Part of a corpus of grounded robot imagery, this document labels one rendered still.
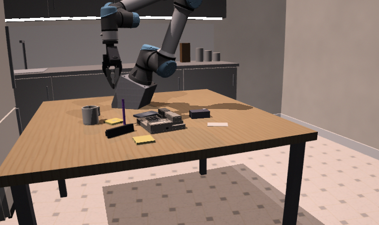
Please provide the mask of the yellow sticky note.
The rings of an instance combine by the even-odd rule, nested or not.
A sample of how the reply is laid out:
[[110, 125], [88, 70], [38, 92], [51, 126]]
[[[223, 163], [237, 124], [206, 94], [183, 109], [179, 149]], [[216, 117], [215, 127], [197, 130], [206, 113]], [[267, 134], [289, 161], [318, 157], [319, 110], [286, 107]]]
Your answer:
[[123, 123], [123, 120], [119, 118], [113, 118], [113, 119], [104, 120], [103, 122], [110, 125], [115, 125], [115, 124]]

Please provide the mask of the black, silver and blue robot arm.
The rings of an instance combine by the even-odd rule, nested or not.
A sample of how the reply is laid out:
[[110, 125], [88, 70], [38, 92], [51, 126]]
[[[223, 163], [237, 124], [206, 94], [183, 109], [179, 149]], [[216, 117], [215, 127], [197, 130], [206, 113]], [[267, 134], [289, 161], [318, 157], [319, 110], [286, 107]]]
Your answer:
[[[102, 40], [117, 41], [118, 28], [137, 28], [140, 17], [135, 11], [158, 1], [161, 0], [122, 0], [117, 3], [106, 3], [100, 9]], [[202, 0], [175, 0], [175, 10], [161, 48], [156, 49], [144, 44], [134, 68], [128, 75], [129, 79], [149, 86], [152, 83], [153, 71], [163, 78], [171, 76], [176, 71], [175, 52], [178, 43], [189, 14], [201, 3]], [[110, 64], [120, 64], [117, 46], [107, 46], [107, 54]]]

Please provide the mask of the yellow square sticky pad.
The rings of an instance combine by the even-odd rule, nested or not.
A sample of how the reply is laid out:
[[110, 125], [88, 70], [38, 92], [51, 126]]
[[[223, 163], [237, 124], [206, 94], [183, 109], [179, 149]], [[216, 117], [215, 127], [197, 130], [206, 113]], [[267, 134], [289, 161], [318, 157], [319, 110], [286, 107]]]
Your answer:
[[155, 143], [155, 139], [151, 135], [133, 137], [136, 145]]

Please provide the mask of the grey mug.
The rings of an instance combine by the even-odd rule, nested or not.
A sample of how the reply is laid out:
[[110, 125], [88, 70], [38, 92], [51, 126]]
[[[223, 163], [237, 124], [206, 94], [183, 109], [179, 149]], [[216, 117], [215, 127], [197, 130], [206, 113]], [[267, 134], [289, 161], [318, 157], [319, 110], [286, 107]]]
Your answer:
[[[98, 107], [98, 109], [96, 107]], [[95, 125], [95, 124], [98, 124], [99, 123], [98, 116], [100, 116], [100, 108], [99, 108], [99, 106], [85, 106], [85, 107], [82, 107], [82, 116], [83, 116], [83, 123], [84, 123], [84, 125]]]

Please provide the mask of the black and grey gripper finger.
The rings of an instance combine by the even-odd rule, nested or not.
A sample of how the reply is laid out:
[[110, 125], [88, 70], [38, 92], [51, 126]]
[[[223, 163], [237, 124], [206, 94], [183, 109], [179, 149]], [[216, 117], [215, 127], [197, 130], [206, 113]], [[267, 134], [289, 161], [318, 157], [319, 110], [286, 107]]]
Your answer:
[[119, 79], [119, 76], [121, 74], [121, 71], [122, 71], [122, 64], [121, 64], [121, 61], [120, 61], [120, 64], [117, 65], [115, 67], [115, 69], [113, 70], [114, 74], [115, 74], [115, 77], [114, 77], [114, 84], [113, 84], [113, 89], [115, 89], [116, 87], [116, 84], [118, 82], [118, 79]]
[[102, 70], [103, 70], [103, 72], [104, 72], [104, 74], [105, 74], [105, 76], [106, 76], [106, 78], [107, 78], [107, 80], [108, 80], [110, 86], [111, 86], [112, 89], [113, 89], [112, 78], [111, 78], [111, 76], [110, 76], [110, 75], [111, 75], [111, 70], [105, 65], [104, 62], [102, 62]]

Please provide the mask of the beige desk phone body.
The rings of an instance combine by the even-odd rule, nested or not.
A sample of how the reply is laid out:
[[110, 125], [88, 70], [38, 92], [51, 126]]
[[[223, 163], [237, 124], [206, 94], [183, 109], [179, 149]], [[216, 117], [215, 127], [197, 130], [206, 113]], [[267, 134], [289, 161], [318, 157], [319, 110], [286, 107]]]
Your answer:
[[151, 134], [186, 128], [186, 124], [183, 123], [183, 120], [172, 122], [160, 114], [151, 117], [137, 118], [137, 123]]

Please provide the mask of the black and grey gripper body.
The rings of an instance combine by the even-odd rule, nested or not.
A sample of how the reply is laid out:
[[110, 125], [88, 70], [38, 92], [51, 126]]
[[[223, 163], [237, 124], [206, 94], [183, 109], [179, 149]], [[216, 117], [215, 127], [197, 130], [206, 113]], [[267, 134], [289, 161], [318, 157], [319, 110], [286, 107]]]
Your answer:
[[[102, 43], [106, 44], [106, 47], [107, 47], [107, 46], [114, 46], [114, 44], [117, 44], [118, 41], [103, 41]], [[110, 64], [107, 52], [106, 52], [106, 55], [103, 55], [103, 56], [104, 56], [103, 57], [103, 61], [104, 61], [104, 63], [105, 63], [106, 66], [108, 66], [108, 67], [110, 67], [110, 66], [116, 67], [117, 65], [119, 65], [119, 64]]]

